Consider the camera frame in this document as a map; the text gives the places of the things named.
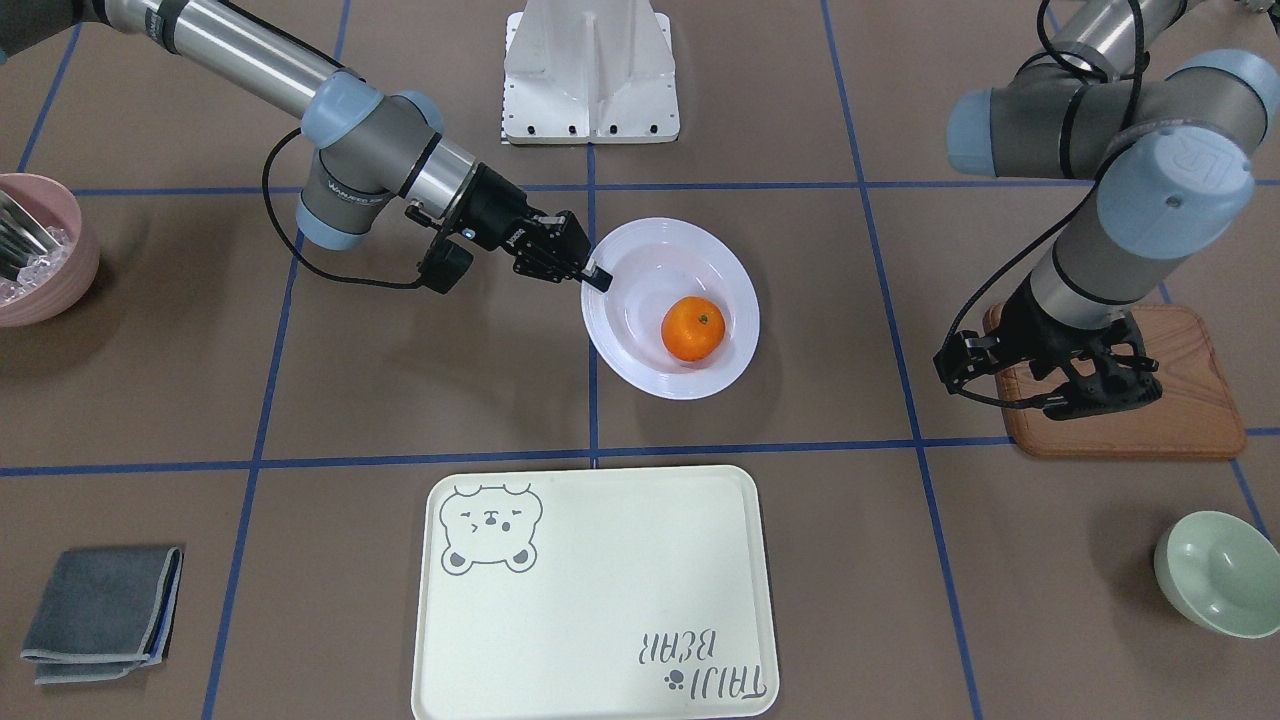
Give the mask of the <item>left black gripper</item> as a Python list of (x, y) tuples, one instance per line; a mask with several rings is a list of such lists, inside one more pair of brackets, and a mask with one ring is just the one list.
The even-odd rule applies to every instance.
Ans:
[(1000, 370), (1028, 363), (1034, 380), (1056, 370), (1066, 377), (1050, 392), (1000, 400), (1000, 407), (1039, 409), (1048, 419), (1065, 421), (1144, 407), (1164, 396), (1158, 361), (1147, 355), (1128, 310), (1100, 329), (1079, 329), (1044, 311), (1030, 281), (1023, 281), (1004, 305), (995, 337)]

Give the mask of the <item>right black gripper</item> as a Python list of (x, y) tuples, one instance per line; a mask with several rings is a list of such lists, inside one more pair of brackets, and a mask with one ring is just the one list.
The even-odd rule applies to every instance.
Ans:
[(589, 261), (591, 245), (572, 211), (547, 214), (490, 167), (479, 165), (462, 202), (462, 228), (481, 249), (503, 249), (513, 270), (539, 281), (566, 279), (607, 293), (614, 277)]

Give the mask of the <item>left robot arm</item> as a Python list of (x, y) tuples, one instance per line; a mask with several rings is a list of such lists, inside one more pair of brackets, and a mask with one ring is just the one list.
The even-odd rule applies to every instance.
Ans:
[(1277, 131), (1277, 70), (1240, 49), (1202, 53), (1149, 82), (1151, 44), (1190, 1), (1088, 1), (1002, 88), (966, 94), (946, 129), (970, 176), (1088, 179), (1046, 231), (1044, 256), (986, 333), (954, 323), (934, 355), (951, 395), (1027, 365), (1056, 389), (989, 398), (1070, 420), (1162, 396), (1132, 309), (1225, 233), (1254, 192), (1252, 156)]

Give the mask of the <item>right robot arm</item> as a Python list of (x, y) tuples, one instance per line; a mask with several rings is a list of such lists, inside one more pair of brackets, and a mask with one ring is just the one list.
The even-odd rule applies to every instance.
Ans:
[(445, 137), (422, 94), (384, 94), (229, 1), (5, 1), (3, 56), (82, 23), (143, 36), (296, 118), (316, 154), (294, 219), (319, 247), (355, 247), (383, 208), (403, 199), (406, 217), (434, 233), (406, 290), (449, 292), (471, 268), (466, 242), (506, 251), (520, 275), (611, 287), (575, 214), (534, 208), (518, 186)]

